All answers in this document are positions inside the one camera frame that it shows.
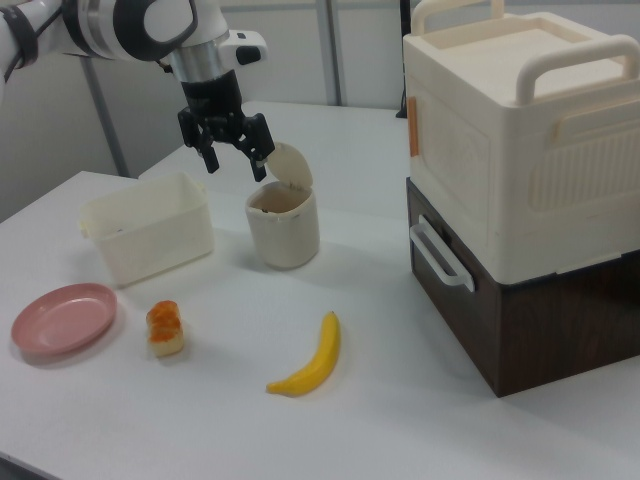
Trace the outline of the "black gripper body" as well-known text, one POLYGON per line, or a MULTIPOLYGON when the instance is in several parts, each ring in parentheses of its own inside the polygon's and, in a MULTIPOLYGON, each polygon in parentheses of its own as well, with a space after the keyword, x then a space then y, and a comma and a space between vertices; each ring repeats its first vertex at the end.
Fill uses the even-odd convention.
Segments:
POLYGON ((182 110, 197 122, 225 124, 224 130, 240 132, 244 113, 236 72, 231 70, 203 82, 182 82, 187 106, 182 110))

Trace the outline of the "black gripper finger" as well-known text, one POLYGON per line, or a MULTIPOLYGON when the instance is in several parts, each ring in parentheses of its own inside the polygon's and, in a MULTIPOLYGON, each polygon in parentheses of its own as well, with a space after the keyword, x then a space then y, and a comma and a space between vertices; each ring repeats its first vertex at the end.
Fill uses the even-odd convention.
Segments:
POLYGON ((266 118, 262 113, 253 116, 242 114, 234 120, 233 127, 232 144, 249 159, 254 180, 263 181, 267 159, 275 150, 266 118))
POLYGON ((184 108, 178 113, 178 122, 184 145, 196 150, 209 174, 215 173, 219 169, 219 161, 213 147, 214 138, 209 128, 189 108, 184 108))

